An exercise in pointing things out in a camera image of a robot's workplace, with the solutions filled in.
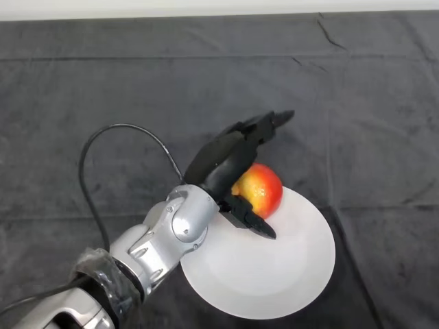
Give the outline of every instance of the black cable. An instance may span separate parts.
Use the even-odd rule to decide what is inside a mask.
[[[139,127],[137,125],[129,124],[129,123],[115,123],[113,125],[106,125],[105,127],[102,127],[101,129],[96,131],[93,135],[91,135],[90,138],[87,140],[87,142],[84,144],[82,151],[81,151],[80,162],[78,164],[78,178],[80,181],[82,193],[84,194],[84,197],[85,197],[85,200],[87,201],[88,207],[90,208],[90,211],[93,214],[93,218],[96,221],[97,227],[99,228],[99,231],[101,232],[102,241],[104,242],[104,249],[107,252],[110,251],[110,239],[108,238],[108,233],[105,229],[104,223],[102,222],[101,217],[99,216],[99,213],[96,210],[95,204],[93,203],[93,200],[91,199],[90,193],[86,187],[85,180],[84,180],[84,162],[85,162],[85,157],[87,155],[88,149],[90,148],[93,141],[100,134],[102,134],[103,132],[106,132],[107,130],[110,130],[110,129],[123,128],[123,127],[138,130],[140,132],[147,134],[152,139],[154,139],[162,147],[163,151],[165,151],[166,156],[168,157],[172,167],[176,171],[178,178],[180,178],[180,181],[183,181],[183,176],[181,174],[181,171],[178,168],[174,159],[172,158],[169,150],[166,148],[166,146],[163,144],[163,142],[156,135],[154,135],[152,132],[150,132],[149,130],[142,128],[142,127]]]
[[[174,168],[175,172],[178,175],[178,178],[180,179],[180,182],[183,182],[183,176],[181,174],[181,171],[178,168],[175,160],[172,158],[169,150],[166,148],[165,144],[163,144],[163,142],[156,135],[154,135],[152,132],[150,132],[149,130],[147,130],[143,127],[137,126],[137,125],[132,125],[130,123],[115,123],[112,125],[106,125],[106,126],[102,127],[101,129],[99,129],[98,131],[96,131],[93,135],[91,135],[88,138],[88,140],[86,141],[86,143],[84,144],[82,151],[81,151],[81,154],[80,154],[80,161],[78,163],[78,179],[80,181],[81,190],[82,190],[82,193],[84,194],[84,197],[85,197],[85,200],[88,204],[88,207],[90,208],[90,211],[93,214],[93,218],[96,221],[97,227],[99,228],[99,231],[101,232],[102,241],[104,243],[104,249],[107,252],[110,251],[110,239],[108,238],[108,233],[107,233],[107,230],[105,228],[105,225],[102,222],[102,219],[96,210],[95,204],[93,203],[93,200],[92,200],[90,193],[87,189],[87,186],[85,184],[84,163],[85,163],[85,158],[86,158],[88,149],[90,149],[91,144],[100,134],[102,134],[103,132],[106,132],[107,130],[110,130],[110,129],[123,128],[123,127],[138,130],[140,132],[147,134],[152,139],[154,139],[162,147],[163,151],[165,151],[166,156],[168,157],[172,167]],[[76,288],[76,287],[80,286],[81,284],[85,283],[86,280],[88,280],[88,278],[86,276],[83,276],[81,278],[75,279],[74,281],[72,281],[68,284],[64,284],[64,285],[59,286],[57,288],[54,288],[52,290],[44,291],[42,293],[37,293],[35,295],[31,295],[29,297],[25,297],[25,298],[22,298],[22,299],[15,301],[15,302],[12,302],[11,304],[7,305],[2,310],[0,310],[0,317],[2,315],[4,315],[5,313],[7,313],[9,310],[12,310],[13,308],[19,307],[21,305],[24,305],[24,304],[27,304],[30,302],[34,302],[36,300],[41,300],[43,298],[50,297],[52,295],[56,295],[57,293],[61,293],[63,291],[66,291],[66,290],[69,290],[72,288]]]
[[[10,303],[9,305],[4,307],[0,311],[0,317],[3,314],[6,314],[8,311],[12,310],[13,308],[19,307],[21,305],[24,305],[24,304],[27,304],[30,302],[35,302],[36,300],[41,300],[43,298],[50,297],[52,295],[56,295],[57,293],[62,293],[63,291],[66,291],[66,290],[69,290],[72,288],[76,288],[80,284],[85,283],[87,280],[88,280],[88,278],[86,276],[82,276],[81,278],[78,278],[78,279],[76,279],[68,284],[63,284],[62,286],[59,286],[59,287],[54,288],[52,290],[43,291],[42,293],[36,293],[35,295],[31,295],[31,296],[16,300],[15,302]]]

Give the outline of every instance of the gray cloth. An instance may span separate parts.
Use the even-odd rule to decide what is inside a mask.
[[[178,269],[143,323],[437,328],[438,30],[437,12],[0,23],[0,304],[63,283],[99,246],[76,178],[98,127],[151,128],[185,169],[229,123],[295,109],[258,161],[322,209],[332,283],[302,312],[247,321],[209,306]],[[86,175],[112,238],[178,183],[130,131],[101,137]]]

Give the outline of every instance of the silver robotic arm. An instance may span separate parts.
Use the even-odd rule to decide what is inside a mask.
[[[15,328],[123,328],[123,320],[137,305],[132,301],[145,302],[180,259],[201,246],[207,225],[219,209],[200,187],[177,186],[165,202],[150,210],[142,224],[123,233],[111,245],[109,254],[105,255],[102,249],[90,253],[92,258],[88,261],[93,262],[93,273],[99,274],[94,279],[105,287],[109,303],[102,302],[102,293],[96,297],[96,289],[70,289],[43,300]],[[107,261],[99,262],[99,257]],[[108,272],[117,273],[117,282],[130,286],[124,292],[120,291],[120,284],[111,288],[108,281],[113,279]],[[124,300],[125,307],[112,305],[114,295]]]
[[[208,224],[218,212],[237,228],[250,229],[265,238],[276,232],[252,212],[252,205],[231,194],[233,184],[257,156],[257,147],[274,136],[294,111],[273,112],[238,122],[207,143],[189,165],[184,184],[166,201],[155,205],[145,221],[123,233],[110,247],[89,250],[75,268],[74,288],[45,298],[15,329],[120,329],[129,326],[132,311],[177,266],[187,253],[197,250],[206,238]],[[86,151],[102,132],[115,127],[132,127],[155,139],[165,150],[179,176],[181,173],[166,147],[151,132],[130,124],[102,128],[89,138]],[[85,188],[83,166],[80,183],[99,228],[101,220]],[[108,250],[108,235],[103,234]]]

